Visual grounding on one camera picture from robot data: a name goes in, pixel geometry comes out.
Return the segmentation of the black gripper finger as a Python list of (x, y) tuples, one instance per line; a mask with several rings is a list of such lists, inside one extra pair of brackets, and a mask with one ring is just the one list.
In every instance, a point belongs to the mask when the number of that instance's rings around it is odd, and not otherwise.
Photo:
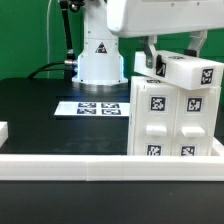
[(150, 69), (155, 67), (155, 62), (157, 57), (157, 52), (155, 48), (156, 43), (157, 43), (156, 35), (144, 36), (141, 38), (142, 49), (146, 56), (145, 64), (146, 64), (146, 67)]
[(190, 33), (191, 41), (189, 46), (184, 50), (184, 54), (188, 56), (198, 56), (207, 39), (207, 31), (193, 31)]

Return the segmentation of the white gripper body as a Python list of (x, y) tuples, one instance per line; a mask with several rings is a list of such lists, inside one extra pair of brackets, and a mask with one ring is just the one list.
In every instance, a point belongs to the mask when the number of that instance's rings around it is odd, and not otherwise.
[(107, 0), (107, 26), (119, 37), (224, 28), (224, 0)]

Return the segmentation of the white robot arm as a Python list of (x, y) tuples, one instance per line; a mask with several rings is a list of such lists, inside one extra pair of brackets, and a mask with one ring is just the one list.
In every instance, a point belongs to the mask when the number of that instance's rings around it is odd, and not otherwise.
[(141, 37), (153, 65), (158, 35), (189, 32), (185, 53), (196, 56), (207, 32), (224, 28), (224, 0), (75, 0), (72, 7), (84, 9), (84, 49), (78, 56), (77, 80), (85, 84), (125, 80), (120, 37)]

